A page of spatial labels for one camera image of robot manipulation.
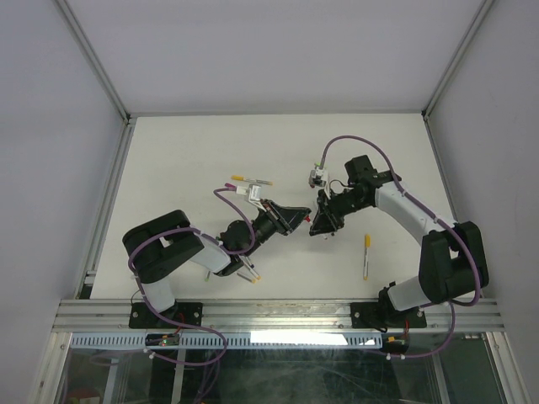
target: aluminum frame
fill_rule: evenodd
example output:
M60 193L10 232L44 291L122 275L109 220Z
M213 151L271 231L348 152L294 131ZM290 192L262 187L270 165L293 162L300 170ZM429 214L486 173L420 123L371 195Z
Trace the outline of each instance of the aluminum frame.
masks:
M353 332L350 303L371 299L342 300L182 300L201 301L202 325L223 332L256 329L301 329L324 332ZM456 310L455 332L503 332L504 323L496 300L481 299L474 307ZM130 332L131 303L125 300L62 300L53 332ZM432 306L424 311L427 328L413 333L443 333L451 324L447 307ZM390 329L389 332L401 332Z
M498 372L507 404L532 403L505 332L487 332L493 368Z
M202 324L228 332L271 328L325 332L357 331L351 328L352 301L358 300L203 300L205 307ZM45 359L40 367L32 402L50 404L59 394L62 371L67 360L67 348L73 332L119 332L122 335L140 333L141 330L128 328L130 314L129 300L63 300L56 315ZM430 307L425 310L424 315L427 328L412 329L411 333L447 332L451 321L447 307ZM512 357L495 300L481 299L472 308L458 306L456 332L486 335L492 351L493 369L499 375L501 393L506 402L509 404L530 402ZM433 364L441 402L448 402L444 391L443 370L441 366L436 366L435 358Z

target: metal rail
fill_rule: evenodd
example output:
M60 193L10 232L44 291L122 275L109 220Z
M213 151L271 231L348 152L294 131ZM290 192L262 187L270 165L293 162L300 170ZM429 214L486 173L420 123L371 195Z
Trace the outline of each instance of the metal rail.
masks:
M374 300L185 300L204 304L202 325L223 332L256 329L303 329L325 332L352 328L350 303ZM62 300L53 332L129 332L129 300ZM425 310L427 328L413 333L447 332L447 307ZM389 330L400 332L400 329ZM481 299L474 307L456 307L456 332L502 332L504 323L495 300Z

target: red wire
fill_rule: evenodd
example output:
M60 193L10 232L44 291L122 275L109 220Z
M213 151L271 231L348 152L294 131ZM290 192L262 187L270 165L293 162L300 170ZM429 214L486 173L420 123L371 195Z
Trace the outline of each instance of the red wire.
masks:
M179 313L178 316L181 319L181 322L185 322L185 317L182 313ZM174 332L174 334L177 334L178 332L180 332L181 329L182 327L178 327L178 329Z

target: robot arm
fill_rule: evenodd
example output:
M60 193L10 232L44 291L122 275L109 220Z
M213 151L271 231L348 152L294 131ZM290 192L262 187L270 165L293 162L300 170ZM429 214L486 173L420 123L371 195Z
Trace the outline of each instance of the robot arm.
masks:
M260 186L237 187L236 192L259 210L250 223L232 222L216 239L190 226L187 215L175 210L129 230L122 242L129 256L134 254L133 268L143 285L146 297L160 313L173 316L175 298L168 276L187 261L198 263L217 276L233 274L243 265L250 266L248 256L275 233L291 234L311 213L308 208L289 208L273 200L260 198Z
M342 194L335 194L327 186L327 173L316 168L312 171L309 183L324 189L318 191L318 212L309 234L333 234L343 228L346 215L376 207L395 219L421 246L418 276L401 284L393 282L381 290L376 313L371 313L375 317L371 318L371 323L383 325L392 317L401 316L415 307L439 304L474 291L475 280L470 263L454 237L437 222L438 219L452 225L452 230L472 254L481 286L488 284L483 242L476 225L472 222L455 223L441 216L433 220L403 195L390 172L379 173L367 156L355 157L344 166L349 178L348 188ZM456 257L451 257L451 251L457 253Z

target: purple cable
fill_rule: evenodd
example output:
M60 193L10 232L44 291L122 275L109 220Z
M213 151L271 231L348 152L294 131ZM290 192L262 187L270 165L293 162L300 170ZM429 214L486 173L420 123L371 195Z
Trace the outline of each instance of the purple cable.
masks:
M160 319L160 320L162 320L164 322L167 322L168 324L176 326L176 327L190 328L192 330L206 331L206 332L210 332L212 334L216 334L223 342L223 349L221 350L221 352L218 353L217 356L214 359L208 360L208 361L205 361L205 362L185 362L185 361L182 361L182 360L176 360L176 359L167 358L166 356L163 356L163 355L161 355L159 353L156 353L155 351L152 351L151 349L148 349L148 351L152 355L154 355L155 357L166 360L167 362L170 362L172 364L182 364L182 365L187 365L187 366L206 366L208 364L213 364L214 362L217 362L219 359L221 359L222 355L224 355L225 352L227 351L227 346L228 346L228 342L227 342L227 339L225 338L225 336L222 335L217 330L214 330L212 328L202 327L202 326L193 326L191 324L185 324L185 323L182 323L182 322L176 322L174 320L170 320L169 318L167 318L167 317L163 316L161 313L159 313L159 311L157 311L152 306L152 303L150 303L150 301L146 297L146 293L144 293L144 287L142 286L142 282L141 282L140 278L138 277L138 275L136 273L135 267L133 266L132 258L134 258L134 252L133 252L133 254L130 255L130 258L129 258L129 268L131 269L131 271L133 271L133 274L135 274L135 281L136 281L136 284L138 285L138 288L141 290L142 299L144 300L144 303L146 303L146 306L148 307L150 312L155 317L157 317L158 319Z
M254 243L256 242L256 236L254 235L254 229L253 229L253 224L251 223L251 221L248 219L248 217L235 205L233 204L230 200L228 200L227 198L225 198L224 196L222 195L219 195L220 192L224 192L224 191L235 191L236 190L236 187L227 187L227 188L219 188L219 189L215 189L213 191L213 194L219 198L220 200L222 200L225 204L227 204L228 206L230 206L231 208L233 208L236 213L238 213L242 219L245 221L245 223L247 223L247 227L249 229L249 235L251 236L251 242L249 243L249 246L244 248L243 250L238 250L238 251L228 251L226 248L224 248L224 246L221 246L221 250L224 251L225 253L229 254L229 255L241 255L241 254L244 254L244 253L248 253L251 248L254 247Z
M244 248L242 250L229 251L226 248L224 248L224 246L221 246L221 250L224 251L225 253L227 253L228 255L241 255L241 254L247 253L251 248L253 248L254 243L256 242L256 236L254 235L253 224L248 219L248 217L235 204L233 204L230 200L228 200L224 196L220 195L220 192L233 191L233 190L234 189L232 187L219 188L219 189L215 189L213 191L213 194L217 198L219 198L220 200L225 202L228 206L233 208L242 217L242 219L247 224L247 227L249 229L249 233L250 233L250 236L251 236L251 242L249 243L248 247L246 247L246 248ZM195 227L182 227L182 228L179 228L179 229L173 229L173 230L164 231L162 233L159 233L159 234L157 234L155 236L152 236L152 237L148 238L146 241L141 243L137 248L135 248L135 250L133 250L133 252L129 256L129 261L128 261L128 265L131 268L131 271L135 272L134 271L134 266L133 266L133 259L139 254L140 251L142 251L148 245L150 245L151 243L159 240L161 237L168 237L168 236L172 236L173 234L183 233L183 232L186 232L186 231L190 231L190 232L192 232L194 234L200 235L201 237L204 237L206 240L210 240L211 242L213 242L216 245L220 244L214 237L210 236L209 234L205 234L204 232L200 231L199 229L197 229Z
M403 194L403 196L405 196L406 198L408 198L414 205L420 208L424 213L426 213L432 220L434 220L436 223L439 223L440 226L443 227L445 230L447 230L447 232L449 232L449 234L451 234L451 236L456 240L456 242L458 243L458 245L464 252L464 255L466 256L468 262L470 263L470 268L472 269L472 273L473 273L473 281L475 284L475 293L473 295L473 299L470 302L461 302L458 300L451 300L451 301L459 306L474 306L479 301L479 296L481 295L481 280L479 278L478 267L475 264L475 261L473 260L472 254L470 253L470 250L466 246L466 243L460 238L458 234L456 234L456 232L447 223L445 223L442 219L439 219L436 216L436 213L434 213L427 206L425 206L423 203L417 200L413 195L409 194L406 191L406 189L404 189L401 183L397 180L397 174L395 173L395 170L393 169L393 165L391 164L389 157L380 147L375 145L373 142L368 141L367 139L364 139L359 136L350 136L350 135L337 136L333 138L331 141L329 141L326 147L323 149L322 159L320 160L320 168L323 168L323 165L326 162L326 156L328 154L329 147L333 143L341 139L354 139L356 141L362 141L366 143L367 145L376 149L376 151L380 153L380 155L386 161L386 164L389 167L389 171L391 172L391 175L393 177L393 182L395 183L395 186L400 191L400 193Z
M215 370L216 373L213 376L213 381L210 383L210 386L207 389L205 389L206 383L210 379L211 373L214 370ZM221 363L220 362L214 363L209 370L208 370L207 366L204 368L204 374L202 375L202 381L201 381L199 389L198 389L198 391L196 393L196 397L195 397L195 400L193 401L193 404L200 404L202 399L211 391L211 389L213 388L213 385L216 383L217 379L219 379L220 371L221 371Z

